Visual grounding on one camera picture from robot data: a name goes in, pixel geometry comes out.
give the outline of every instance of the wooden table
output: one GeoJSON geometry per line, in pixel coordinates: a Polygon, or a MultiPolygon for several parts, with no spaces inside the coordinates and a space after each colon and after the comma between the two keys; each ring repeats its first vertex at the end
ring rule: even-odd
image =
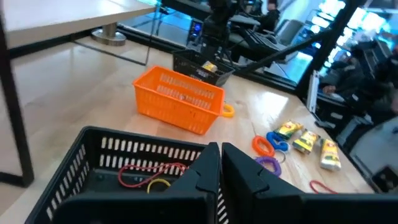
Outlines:
{"type": "Polygon", "coordinates": [[[137,0],[3,0],[8,47],[14,48],[154,12],[137,0]]]}
{"type": "MultiPolygon", "coordinates": [[[[134,60],[143,60],[146,52],[146,46],[133,42],[124,47],[104,46],[89,37],[79,42],[134,60]]],[[[172,56],[151,49],[149,66],[154,64],[172,68],[172,56]]],[[[218,118],[205,135],[198,136],[137,114],[131,82],[145,70],[143,66],[73,43],[17,58],[13,66],[36,179],[28,189],[0,183],[0,223],[23,223],[78,132],[87,125],[205,144],[231,142],[250,157],[256,156],[252,138],[288,119],[328,137],[296,96],[239,77],[232,76],[223,87],[236,116],[218,118]]],[[[0,170],[18,173],[16,150],[0,105],[0,170]]],[[[309,156],[293,150],[282,164],[281,178],[305,192],[312,192],[311,180],[337,192],[372,192],[341,152],[340,159],[342,170],[329,172],[319,166],[318,147],[309,156]]]]}

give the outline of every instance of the rubber band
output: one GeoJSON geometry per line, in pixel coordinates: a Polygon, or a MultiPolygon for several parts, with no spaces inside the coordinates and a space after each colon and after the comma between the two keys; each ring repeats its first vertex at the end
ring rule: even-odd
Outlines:
{"type": "Polygon", "coordinates": [[[276,176],[280,176],[282,174],[282,168],[280,168],[280,164],[278,163],[278,161],[273,158],[273,157],[268,157],[268,156],[262,156],[262,157],[257,157],[256,162],[258,162],[260,165],[264,166],[264,163],[268,163],[268,164],[272,164],[272,166],[274,167],[274,171],[271,171],[269,169],[267,169],[269,172],[273,173],[276,176]]]}
{"type": "Polygon", "coordinates": [[[272,147],[271,143],[269,141],[267,141],[264,137],[262,137],[262,136],[254,137],[251,144],[252,144],[253,149],[260,156],[274,157],[274,155],[275,155],[274,147],[272,147]],[[260,143],[265,145],[268,150],[263,150],[260,147],[260,143]]]}
{"type": "Polygon", "coordinates": [[[156,183],[156,182],[161,182],[161,183],[165,184],[165,185],[168,186],[168,187],[171,186],[171,184],[170,184],[167,180],[165,180],[165,179],[160,179],[160,178],[154,179],[154,180],[152,180],[152,181],[148,184],[148,187],[147,187],[147,193],[148,193],[148,194],[149,194],[149,190],[150,190],[151,185],[152,185],[153,183],[156,183]]]}
{"type": "Polygon", "coordinates": [[[320,186],[321,188],[325,189],[327,192],[329,192],[329,193],[331,193],[331,194],[337,194],[337,192],[335,192],[334,190],[328,188],[325,184],[323,184],[323,183],[321,183],[321,182],[319,182],[319,181],[317,181],[317,180],[311,180],[311,181],[310,181],[310,187],[311,187],[311,189],[312,189],[316,194],[322,194],[322,193],[320,193],[320,192],[315,188],[314,185],[320,186]]]}
{"type": "Polygon", "coordinates": [[[278,150],[275,150],[275,153],[277,153],[277,152],[281,153],[281,154],[283,155],[283,157],[284,157],[284,158],[282,159],[282,161],[280,161],[280,162],[278,161],[278,163],[279,163],[279,164],[284,163],[284,162],[286,161],[286,153],[285,153],[284,151],[282,151],[282,150],[279,150],[279,149],[278,149],[278,150]]]}
{"type": "Polygon", "coordinates": [[[234,115],[235,109],[231,105],[225,103],[223,108],[223,117],[232,118],[234,115]]]}
{"type": "Polygon", "coordinates": [[[272,147],[274,147],[275,150],[281,150],[284,152],[288,152],[290,150],[290,144],[285,142],[285,140],[275,132],[268,132],[266,134],[266,138],[272,144],[272,147]]]}

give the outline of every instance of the plastic basket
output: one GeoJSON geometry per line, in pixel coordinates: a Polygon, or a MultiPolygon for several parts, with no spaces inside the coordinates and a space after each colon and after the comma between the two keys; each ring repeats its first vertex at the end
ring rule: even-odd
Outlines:
{"type": "Polygon", "coordinates": [[[234,72],[233,68],[214,60],[209,60],[194,50],[173,52],[173,70],[216,86],[224,85],[228,77],[234,72]],[[207,61],[217,66],[216,72],[202,68],[202,65],[207,61]]]}
{"type": "MultiPolygon", "coordinates": [[[[142,167],[179,162],[190,166],[206,145],[104,128],[84,128],[50,180],[26,223],[51,223],[57,207],[67,198],[83,192],[124,192],[146,190],[147,185],[126,189],[118,183],[118,171],[126,164],[142,167]]],[[[130,170],[123,175],[129,183],[138,183],[157,171],[130,170]]],[[[181,171],[170,167],[161,178],[170,183],[181,171]]],[[[151,191],[164,189],[151,188],[151,191]]]]}
{"type": "Polygon", "coordinates": [[[139,113],[205,134],[223,110],[224,90],[167,68],[152,67],[133,82],[139,113]]]}

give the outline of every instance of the red rubber band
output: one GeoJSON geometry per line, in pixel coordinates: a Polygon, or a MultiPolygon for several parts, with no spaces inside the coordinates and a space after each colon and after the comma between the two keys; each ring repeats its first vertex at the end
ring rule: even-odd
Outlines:
{"type": "Polygon", "coordinates": [[[331,194],[338,194],[338,193],[335,192],[334,190],[328,188],[325,184],[323,184],[323,183],[321,183],[321,182],[319,182],[319,181],[317,181],[317,180],[311,180],[311,181],[310,181],[310,187],[311,187],[311,189],[312,189],[316,194],[322,194],[322,193],[319,193],[319,191],[318,191],[317,189],[315,189],[314,185],[320,186],[321,188],[325,189],[328,193],[331,193],[331,194]]]}
{"type": "Polygon", "coordinates": [[[269,143],[268,140],[266,140],[262,136],[256,136],[253,138],[251,145],[253,149],[260,155],[260,156],[268,156],[268,157],[274,157],[275,155],[275,149],[272,147],[272,144],[269,143]],[[264,150],[260,147],[260,143],[266,146],[268,150],[264,150]]]}

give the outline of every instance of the snack packet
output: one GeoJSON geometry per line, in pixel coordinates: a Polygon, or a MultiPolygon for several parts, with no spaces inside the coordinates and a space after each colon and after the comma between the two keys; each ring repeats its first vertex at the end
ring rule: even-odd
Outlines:
{"type": "Polygon", "coordinates": [[[300,152],[310,154],[313,145],[316,143],[318,138],[319,135],[306,129],[304,133],[301,135],[301,137],[296,139],[292,145],[295,149],[299,150],[300,152]]]}
{"type": "Polygon", "coordinates": [[[212,64],[211,62],[207,61],[202,65],[202,68],[209,70],[211,72],[217,72],[217,65],[212,64]]]}
{"type": "Polygon", "coordinates": [[[321,167],[331,171],[339,171],[341,162],[338,158],[338,147],[329,139],[322,139],[321,167]]]}
{"type": "Polygon", "coordinates": [[[289,140],[296,131],[302,128],[303,128],[302,124],[293,121],[288,121],[283,123],[274,132],[277,133],[283,139],[289,140]]]}

